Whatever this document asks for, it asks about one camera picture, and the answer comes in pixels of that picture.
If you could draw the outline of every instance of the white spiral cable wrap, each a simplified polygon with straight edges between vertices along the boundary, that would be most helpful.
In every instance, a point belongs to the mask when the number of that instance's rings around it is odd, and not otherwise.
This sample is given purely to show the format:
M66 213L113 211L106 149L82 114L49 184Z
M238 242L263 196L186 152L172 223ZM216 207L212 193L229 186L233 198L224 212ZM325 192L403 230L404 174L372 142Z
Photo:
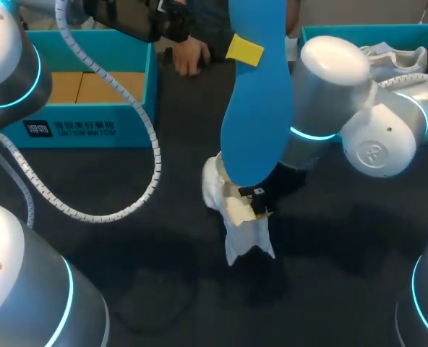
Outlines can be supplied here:
M20 175L12 168L9 162L4 158L4 156L0 153L0 166L12 177L13 181L17 184L18 188L20 188L21 193L26 200L27 206L27 221L26 224L29 227L34 226L34 201L33 196L29 188L27 188L26 183L22 180Z
M142 107L142 104L135 100L132 95L130 95L127 90L120 85L106 70L101 66L95 63L77 44L76 40L72 37L71 31L68 28L67 24L67 5L69 0L56 0L55 3L55 13L56 13L56 23L60 30L61 36L63 37L66 44L71 48L74 54L80 59L85 65L87 65L92 71L102 77L108 84L110 84L113 89L115 89L128 103L131 105L134 110L138 113L142 119L147 133L150 137L151 146L153 149L153 156L155 159L155 168L153 175L148 185L147 189L143 195L129 207L124 208L123 210L112 213L109 215L88 215L87 213L81 213L80 211L75 210L74 208L66 205L58 197L56 197L39 179L35 174L34 170L31 169L30 165L27 163L26 159L15 147L12 141L3 134L0 134L0 142L7 148L7 150L12 154L13 158L16 160L20 168L25 173L26 177L31 181L34 187L39 191L39 193L47 199L54 207L62 211L69 217L72 217L77 220L81 220L88 223L110 223L116 220L120 220L124 217L127 217L133 213L136 209L141 207L147 200L150 198L150 195L154 192L156 186L158 185L160 174L161 174L161 149L159 147L158 138L156 137L153 124L151 123L150 118ZM28 202L28 207L33 205L32 198Z
M403 74L380 82L379 85L383 88L389 89L389 87L393 87L394 85L402 85L406 87L419 82L428 82L428 74Z

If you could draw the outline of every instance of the black table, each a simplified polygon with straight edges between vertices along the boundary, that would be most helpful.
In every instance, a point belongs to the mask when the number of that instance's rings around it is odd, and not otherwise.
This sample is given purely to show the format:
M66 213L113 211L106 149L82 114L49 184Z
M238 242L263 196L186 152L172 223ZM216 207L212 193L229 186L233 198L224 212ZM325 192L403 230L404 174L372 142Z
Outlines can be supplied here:
M234 66L195 80L165 66L161 79L163 175L138 213L84 224L35 193L36 231L108 302L110 346L395 346L395 298L428 242L428 147L408 172L377 180L350 167L336 145L270 219L277 259L251 252L229 268L200 183L219 149ZM149 150L25 155L63 201L95 214L130 205L153 169ZM0 205L25 219L23 198L1 169Z

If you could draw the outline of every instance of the blue insole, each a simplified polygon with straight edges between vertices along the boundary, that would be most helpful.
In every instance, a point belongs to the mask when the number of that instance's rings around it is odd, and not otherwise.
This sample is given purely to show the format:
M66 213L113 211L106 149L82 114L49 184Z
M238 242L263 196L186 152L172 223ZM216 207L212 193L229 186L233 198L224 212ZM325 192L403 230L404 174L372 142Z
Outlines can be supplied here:
M236 81L222 123L221 150L233 183L260 183L288 142L294 87L285 49L286 0L229 0L232 29L264 48L257 67L236 63Z

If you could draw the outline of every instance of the turquoise cardboard box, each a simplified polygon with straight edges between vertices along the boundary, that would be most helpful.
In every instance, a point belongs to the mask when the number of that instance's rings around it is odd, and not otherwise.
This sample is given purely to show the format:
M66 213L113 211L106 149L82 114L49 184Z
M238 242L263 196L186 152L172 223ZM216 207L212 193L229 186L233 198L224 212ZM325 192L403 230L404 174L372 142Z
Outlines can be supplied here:
M414 51L420 46L425 47L428 51L428 24L303 27L301 47L311 38L321 35L342 38L358 47L386 42L389 46L402 51Z
M27 32L52 72L90 72L58 31ZM84 51L109 72L144 72L142 106L152 121L158 89L158 62L153 45L115 30L73 30ZM26 126L40 124L48 136L33 136ZM150 147L137 112L122 103L48 104L3 130L19 148Z

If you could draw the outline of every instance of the human hand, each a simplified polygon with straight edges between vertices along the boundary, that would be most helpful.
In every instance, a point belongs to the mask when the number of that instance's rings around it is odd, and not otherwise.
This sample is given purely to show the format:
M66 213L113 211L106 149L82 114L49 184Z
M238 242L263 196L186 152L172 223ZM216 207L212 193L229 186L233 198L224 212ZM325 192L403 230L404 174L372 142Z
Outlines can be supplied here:
M181 76L197 76L201 72L198 66L200 59L205 64L210 63L209 48L206 43L189 36L186 41L177 43L172 48L172 59Z

